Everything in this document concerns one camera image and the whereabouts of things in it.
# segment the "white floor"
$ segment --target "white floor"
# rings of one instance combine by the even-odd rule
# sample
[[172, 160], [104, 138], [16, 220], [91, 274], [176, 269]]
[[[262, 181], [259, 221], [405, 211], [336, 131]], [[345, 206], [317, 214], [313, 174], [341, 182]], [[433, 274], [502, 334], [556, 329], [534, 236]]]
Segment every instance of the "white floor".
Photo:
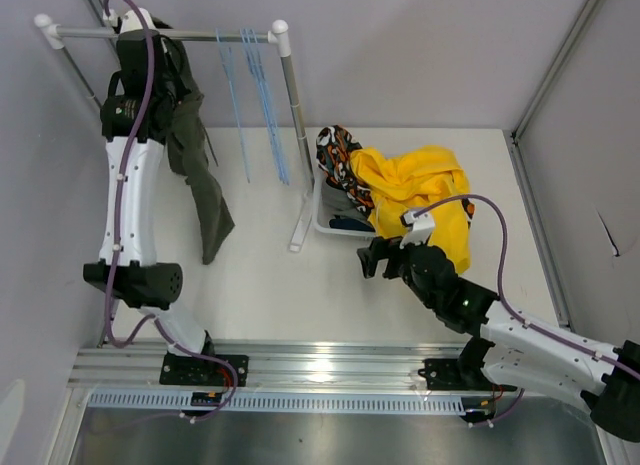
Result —
[[[542, 267], [500, 130], [350, 129], [363, 146], [387, 155], [426, 144], [455, 151], [472, 191], [492, 198], [509, 224], [505, 275], [511, 302], [556, 323]], [[182, 265], [180, 300], [218, 339], [454, 343], [448, 331], [399, 280], [364, 280], [356, 249], [366, 242], [334, 238], [310, 228], [299, 254], [288, 244], [302, 204], [302, 177], [292, 129], [282, 129], [293, 183], [276, 177], [264, 129], [246, 129], [251, 183], [247, 184], [236, 129], [211, 129], [220, 181], [236, 228], [213, 264], [201, 263], [196, 211], [184, 180], [161, 164], [156, 188], [158, 259]], [[312, 157], [318, 129], [309, 131]], [[496, 289], [501, 233], [493, 212], [478, 204], [471, 227], [472, 267], [466, 277]], [[139, 319], [122, 306], [116, 335]], [[157, 336], [146, 326], [142, 337]]]

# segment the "orange and black patterned cloth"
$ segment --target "orange and black patterned cloth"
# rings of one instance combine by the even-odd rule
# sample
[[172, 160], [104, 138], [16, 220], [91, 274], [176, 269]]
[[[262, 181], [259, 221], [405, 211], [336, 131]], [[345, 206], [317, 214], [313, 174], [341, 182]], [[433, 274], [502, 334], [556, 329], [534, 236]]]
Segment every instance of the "orange and black patterned cloth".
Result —
[[368, 217], [374, 209], [371, 190], [351, 170], [351, 152], [362, 149], [362, 145], [347, 130], [334, 125], [320, 131], [316, 149], [318, 166], [327, 175], [327, 184], [344, 190], [355, 208]]

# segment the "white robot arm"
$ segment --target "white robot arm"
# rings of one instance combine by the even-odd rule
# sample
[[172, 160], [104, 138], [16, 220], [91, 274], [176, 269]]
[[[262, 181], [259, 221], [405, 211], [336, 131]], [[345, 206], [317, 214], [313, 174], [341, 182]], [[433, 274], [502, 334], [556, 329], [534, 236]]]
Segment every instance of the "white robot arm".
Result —
[[[177, 302], [182, 290], [182, 269], [175, 263], [158, 263], [153, 235], [153, 201], [158, 167], [164, 153], [166, 137], [176, 104], [185, 93], [171, 56], [166, 53], [151, 15], [140, 9], [154, 43], [154, 82], [149, 107], [129, 153], [126, 143], [141, 106], [147, 80], [147, 50], [142, 24], [133, 12], [127, 12], [118, 30], [116, 49], [121, 70], [109, 85], [108, 97], [101, 110], [102, 133], [109, 158], [109, 199], [104, 240], [97, 263], [84, 266], [84, 279], [95, 287], [137, 308], [143, 315], [153, 315], [166, 333], [181, 347], [201, 354], [207, 347], [207, 332], [188, 309]], [[118, 85], [124, 93], [118, 95]], [[124, 173], [121, 163], [124, 162]], [[123, 182], [118, 197], [118, 183]], [[115, 224], [119, 223], [119, 233]], [[112, 263], [117, 257], [117, 264]], [[116, 266], [111, 289], [108, 278]], [[169, 352], [185, 352], [169, 344]]]
[[[481, 196], [460, 196], [495, 204]], [[513, 308], [504, 294], [459, 277], [444, 252], [427, 245], [435, 222], [426, 210], [403, 217], [404, 238], [375, 238], [358, 250], [365, 278], [387, 259], [384, 277], [402, 278], [446, 327], [470, 334], [460, 357], [426, 359], [420, 375], [431, 390], [488, 390], [519, 387], [570, 404], [624, 440], [640, 442], [640, 346], [622, 348], [552, 326]], [[499, 213], [501, 223], [504, 217]], [[504, 266], [506, 244], [500, 269]], [[501, 277], [498, 281], [502, 288]]]

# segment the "dark green garment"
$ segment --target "dark green garment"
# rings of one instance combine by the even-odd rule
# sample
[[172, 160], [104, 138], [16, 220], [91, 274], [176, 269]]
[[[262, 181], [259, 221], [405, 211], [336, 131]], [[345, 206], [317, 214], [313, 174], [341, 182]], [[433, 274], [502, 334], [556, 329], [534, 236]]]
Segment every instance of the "dark green garment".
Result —
[[177, 64], [184, 86], [190, 92], [177, 105], [173, 114], [171, 130], [167, 136], [169, 167], [174, 173], [185, 176], [187, 185], [191, 187], [200, 221], [202, 263], [208, 265], [233, 230], [234, 223], [222, 197], [220, 184], [209, 172], [204, 145], [205, 139], [208, 140], [209, 137], [199, 115], [204, 95], [191, 74], [184, 45], [177, 41], [172, 41], [171, 44], [167, 50]]

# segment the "yellow shirt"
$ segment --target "yellow shirt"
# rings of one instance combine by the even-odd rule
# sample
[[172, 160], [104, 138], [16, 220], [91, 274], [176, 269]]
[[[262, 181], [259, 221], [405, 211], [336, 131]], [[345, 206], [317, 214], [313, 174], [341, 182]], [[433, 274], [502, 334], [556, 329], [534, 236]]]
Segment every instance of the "yellow shirt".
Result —
[[[386, 159], [373, 148], [351, 153], [353, 173], [369, 185], [375, 209], [369, 222], [384, 238], [406, 234], [400, 217], [410, 208], [425, 207], [452, 195], [470, 193], [469, 181], [452, 151], [428, 145]], [[471, 266], [469, 222], [455, 201], [432, 212], [436, 228], [429, 245], [440, 247], [462, 273]]]

